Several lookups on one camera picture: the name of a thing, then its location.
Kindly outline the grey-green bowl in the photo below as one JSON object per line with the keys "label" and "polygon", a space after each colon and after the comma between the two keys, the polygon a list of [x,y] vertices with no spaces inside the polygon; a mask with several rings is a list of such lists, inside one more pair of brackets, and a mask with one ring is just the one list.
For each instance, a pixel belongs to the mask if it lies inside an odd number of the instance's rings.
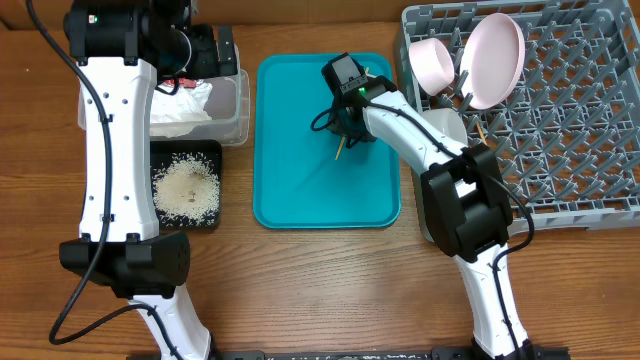
{"label": "grey-green bowl", "polygon": [[451,108],[441,108],[425,111],[422,117],[442,134],[460,142],[468,144],[467,131],[459,114]]}

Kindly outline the grey dishwasher rack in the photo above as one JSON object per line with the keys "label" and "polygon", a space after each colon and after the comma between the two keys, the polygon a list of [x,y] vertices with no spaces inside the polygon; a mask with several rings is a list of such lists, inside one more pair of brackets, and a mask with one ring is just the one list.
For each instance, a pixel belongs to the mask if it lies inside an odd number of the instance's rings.
{"label": "grey dishwasher rack", "polygon": [[[430,96],[409,63],[411,43],[437,38],[455,62],[488,15],[521,28],[524,70],[513,93],[476,110],[461,94],[467,72]],[[396,40],[398,83],[418,111],[451,108],[471,144],[480,122],[507,185],[525,198],[529,217],[511,233],[639,223],[639,27],[627,1],[482,1],[413,5]]]}

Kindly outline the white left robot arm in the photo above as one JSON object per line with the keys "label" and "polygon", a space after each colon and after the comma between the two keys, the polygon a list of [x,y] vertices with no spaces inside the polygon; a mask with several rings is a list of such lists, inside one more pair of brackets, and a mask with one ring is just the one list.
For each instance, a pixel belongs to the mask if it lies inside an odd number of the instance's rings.
{"label": "white left robot arm", "polygon": [[187,291],[188,237],[161,231],[152,196],[158,84],[218,73],[213,32],[191,15],[188,1],[76,1],[64,18],[81,83],[86,188],[79,235],[60,245],[60,262],[125,299],[163,359],[219,357]]}

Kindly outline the pink round plate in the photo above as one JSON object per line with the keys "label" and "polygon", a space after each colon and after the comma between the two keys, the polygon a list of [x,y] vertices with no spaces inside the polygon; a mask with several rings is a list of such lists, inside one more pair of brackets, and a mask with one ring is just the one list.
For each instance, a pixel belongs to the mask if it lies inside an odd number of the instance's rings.
{"label": "pink round plate", "polygon": [[461,94],[471,94],[469,106],[486,110],[504,101],[514,90],[525,60],[520,26],[504,13],[488,15],[469,36],[460,73],[467,72]]}

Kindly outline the pink small bowl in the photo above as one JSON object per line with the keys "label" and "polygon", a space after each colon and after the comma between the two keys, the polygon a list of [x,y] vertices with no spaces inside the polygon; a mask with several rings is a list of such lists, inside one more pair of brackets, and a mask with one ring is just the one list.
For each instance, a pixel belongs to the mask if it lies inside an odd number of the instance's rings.
{"label": "pink small bowl", "polygon": [[454,81],[454,64],[447,47],[436,38],[411,43],[412,72],[424,92],[435,96]]}

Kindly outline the black plastic tray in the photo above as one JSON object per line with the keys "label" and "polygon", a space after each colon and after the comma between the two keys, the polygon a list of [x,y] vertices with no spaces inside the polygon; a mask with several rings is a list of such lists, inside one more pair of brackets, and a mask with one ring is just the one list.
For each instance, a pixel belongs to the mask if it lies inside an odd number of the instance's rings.
{"label": "black plastic tray", "polygon": [[164,229],[214,229],[220,222],[222,147],[215,140],[153,141],[153,204]]}

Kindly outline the teal plastic tray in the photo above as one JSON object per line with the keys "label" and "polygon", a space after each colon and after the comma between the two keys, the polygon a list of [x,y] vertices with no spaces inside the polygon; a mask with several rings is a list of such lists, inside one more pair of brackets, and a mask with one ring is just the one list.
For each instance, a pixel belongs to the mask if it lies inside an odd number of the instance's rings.
{"label": "teal plastic tray", "polygon": [[399,158],[383,142],[344,148],[311,123],[333,96],[330,53],[273,55],[258,69],[253,212],[271,229],[382,228],[401,211]]}

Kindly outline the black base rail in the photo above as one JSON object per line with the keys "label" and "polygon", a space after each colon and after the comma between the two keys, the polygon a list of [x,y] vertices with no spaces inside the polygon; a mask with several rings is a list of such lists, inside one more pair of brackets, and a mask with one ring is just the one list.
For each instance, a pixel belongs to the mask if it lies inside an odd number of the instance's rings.
{"label": "black base rail", "polygon": [[[467,348],[434,348],[426,352],[370,352],[370,353],[297,353],[297,354],[265,354],[261,351],[226,352],[224,360],[471,360],[485,359],[476,355],[471,347]],[[520,359],[533,360],[569,360],[571,356],[567,348],[545,349],[533,345]]]}

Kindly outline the red snack wrapper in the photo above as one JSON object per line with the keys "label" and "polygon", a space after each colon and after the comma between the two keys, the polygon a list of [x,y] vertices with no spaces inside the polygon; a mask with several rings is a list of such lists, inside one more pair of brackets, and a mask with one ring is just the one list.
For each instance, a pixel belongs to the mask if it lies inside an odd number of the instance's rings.
{"label": "red snack wrapper", "polygon": [[178,83],[180,87],[194,89],[197,88],[202,81],[187,78],[172,78],[164,81],[163,85],[173,88],[176,83]]}

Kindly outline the white napkin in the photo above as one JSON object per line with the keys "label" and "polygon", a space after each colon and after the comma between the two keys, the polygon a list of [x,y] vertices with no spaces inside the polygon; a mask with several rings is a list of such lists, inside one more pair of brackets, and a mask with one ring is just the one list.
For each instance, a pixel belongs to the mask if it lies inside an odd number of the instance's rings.
{"label": "white napkin", "polygon": [[180,87],[175,95],[154,91],[150,113],[150,135],[173,138],[190,133],[212,120],[204,110],[213,86],[201,81],[195,88]]}

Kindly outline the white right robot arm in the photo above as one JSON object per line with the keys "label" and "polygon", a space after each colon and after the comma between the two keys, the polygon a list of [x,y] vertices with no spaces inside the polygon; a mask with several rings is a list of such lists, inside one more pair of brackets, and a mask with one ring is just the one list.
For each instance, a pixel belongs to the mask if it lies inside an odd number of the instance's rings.
{"label": "white right robot arm", "polygon": [[384,76],[326,81],[332,115],[384,141],[420,177],[424,222],[432,242],[461,272],[474,318],[473,345],[485,359],[525,359],[532,343],[519,320],[507,257],[511,206],[485,144],[470,147],[437,130]]}

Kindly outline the white rice pile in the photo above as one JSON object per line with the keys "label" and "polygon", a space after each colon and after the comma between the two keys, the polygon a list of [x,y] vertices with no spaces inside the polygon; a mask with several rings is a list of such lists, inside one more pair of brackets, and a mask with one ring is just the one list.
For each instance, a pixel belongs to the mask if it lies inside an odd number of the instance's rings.
{"label": "white rice pile", "polygon": [[203,152],[173,153],[152,170],[153,203],[162,227],[217,225],[221,183],[216,170]]}

